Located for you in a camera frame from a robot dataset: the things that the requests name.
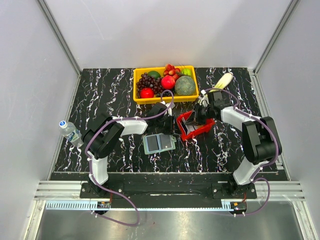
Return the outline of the red plastic card tray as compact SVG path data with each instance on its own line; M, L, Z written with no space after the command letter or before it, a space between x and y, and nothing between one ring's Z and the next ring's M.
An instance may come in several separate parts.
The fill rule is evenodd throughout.
M186 135L182 129L182 126L181 126L181 122L182 122L182 117L184 116L185 113L182 113L181 115L179 115L176 119L176 122L177 122L177 125L180 129L180 132L181 132L181 139L183 141L186 141L186 140L189 140L189 139L193 139L195 138L196 136L202 134L202 133L208 133L212 126L215 124L215 121L211 118L211 119L207 119L205 124L204 125L200 125L201 127L198 128L197 130L191 132L190 134Z

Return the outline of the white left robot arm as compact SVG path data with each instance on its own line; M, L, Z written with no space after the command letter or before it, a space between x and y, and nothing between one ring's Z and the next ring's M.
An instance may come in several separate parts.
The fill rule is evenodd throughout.
M89 161L89 179L93 182L90 190L96 197L102 198L108 193L108 157L119 139L129 135L142 136L155 130L164 135L173 135L174 107L175 104L172 102L158 102L144 117L115 117L103 113L91 124L81 138Z

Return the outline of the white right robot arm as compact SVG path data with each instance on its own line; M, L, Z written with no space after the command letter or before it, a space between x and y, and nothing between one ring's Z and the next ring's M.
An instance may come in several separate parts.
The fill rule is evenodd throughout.
M182 116L178 125L183 134L191 134L192 128L198 130L208 120L216 120L242 132L244 158L227 186L228 194L239 198L246 191L245 185L252 183L260 170L278 159L282 146L273 118L258 117L240 110L240 102L231 105L222 92L227 93L217 88L203 90L193 110Z

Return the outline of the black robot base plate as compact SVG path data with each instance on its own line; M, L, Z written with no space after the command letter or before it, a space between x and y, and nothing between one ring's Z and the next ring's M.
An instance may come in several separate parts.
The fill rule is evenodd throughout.
M230 189L228 173L110 173L102 187L87 173L54 174L50 180L57 191L74 191L75 198L105 200L117 206L191 205L208 207L215 202L255 200L250 183Z

